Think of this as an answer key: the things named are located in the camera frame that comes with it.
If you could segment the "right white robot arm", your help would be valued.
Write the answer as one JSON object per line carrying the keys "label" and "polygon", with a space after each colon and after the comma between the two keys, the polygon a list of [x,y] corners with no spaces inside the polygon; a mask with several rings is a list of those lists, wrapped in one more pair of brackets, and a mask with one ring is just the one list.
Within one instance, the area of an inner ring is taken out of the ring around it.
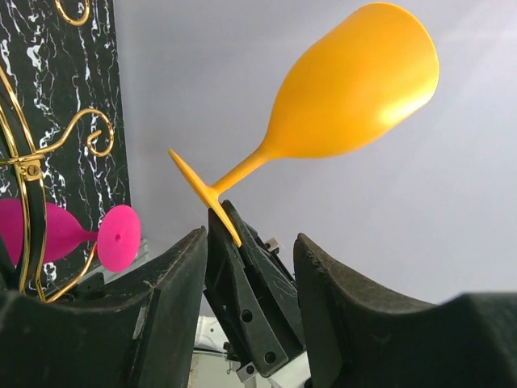
{"label": "right white robot arm", "polygon": [[204,297],[212,315],[199,316],[192,387],[310,387],[296,282],[278,256],[230,201],[222,204],[242,245],[208,213]]}

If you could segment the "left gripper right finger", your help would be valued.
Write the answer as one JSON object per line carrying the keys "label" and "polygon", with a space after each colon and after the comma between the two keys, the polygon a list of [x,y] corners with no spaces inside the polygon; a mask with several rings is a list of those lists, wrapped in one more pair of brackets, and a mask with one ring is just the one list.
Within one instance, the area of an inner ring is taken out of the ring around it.
{"label": "left gripper right finger", "polygon": [[514,293],[423,302],[340,263],[304,234],[293,260],[313,386],[515,386]]}

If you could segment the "orange wine glass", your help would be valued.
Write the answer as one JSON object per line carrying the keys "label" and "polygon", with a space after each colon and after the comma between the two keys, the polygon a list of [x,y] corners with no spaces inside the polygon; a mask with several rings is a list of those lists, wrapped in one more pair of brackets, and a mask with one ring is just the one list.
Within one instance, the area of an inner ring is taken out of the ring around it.
{"label": "orange wine glass", "polygon": [[206,184],[175,152],[176,167],[236,244],[241,237],[220,195],[279,158],[328,158],[364,147],[428,103],[439,83],[433,40],[408,10],[359,7],[308,48],[288,71],[266,134],[247,158]]}

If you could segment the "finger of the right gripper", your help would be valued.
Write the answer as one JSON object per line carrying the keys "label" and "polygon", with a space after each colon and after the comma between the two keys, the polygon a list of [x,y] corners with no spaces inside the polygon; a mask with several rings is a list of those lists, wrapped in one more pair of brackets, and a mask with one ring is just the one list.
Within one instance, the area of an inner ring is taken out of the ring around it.
{"label": "finger of the right gripper", "polygon": [[296,282],[233,204],[221,205],[242,244],[210,210],[204,294],[237,358],[270,377],[306,349]]}

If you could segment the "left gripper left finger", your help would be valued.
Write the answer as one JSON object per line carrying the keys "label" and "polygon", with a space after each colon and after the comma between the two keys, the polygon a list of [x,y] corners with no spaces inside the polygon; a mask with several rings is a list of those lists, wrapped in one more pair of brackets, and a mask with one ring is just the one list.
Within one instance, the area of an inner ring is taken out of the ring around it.
{"label": "left gripper left finger", "polygon": [[76,301],[2,292],[2,386],[187,386],[207,255],[201,227]]}

